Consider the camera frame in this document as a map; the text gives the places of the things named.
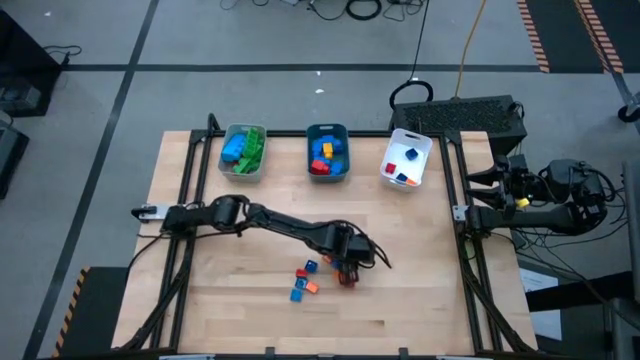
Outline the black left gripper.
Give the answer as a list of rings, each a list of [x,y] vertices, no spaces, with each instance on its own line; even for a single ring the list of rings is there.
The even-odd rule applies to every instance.
[[[354,287],[359,281],[358,258],[351,244],[354,242],[355,229],[348,224],[329,224],[324,241],[325,255],[330,263],[338,268],[337,278],[340,285],[344,285],[342,267],[353,266],[350,269],[350,286]]]

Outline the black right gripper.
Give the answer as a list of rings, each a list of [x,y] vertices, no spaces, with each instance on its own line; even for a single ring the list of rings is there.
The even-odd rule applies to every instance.
[[[467,194],[493,209],[516,210],[531,205],[533,196],[527,186],[533,182],[525,157],[513,155],[506,158],[507,166],[494,164],[491,168],[468,174],[469,182],[491,186],[503,181],[503,187],[469,189]]]

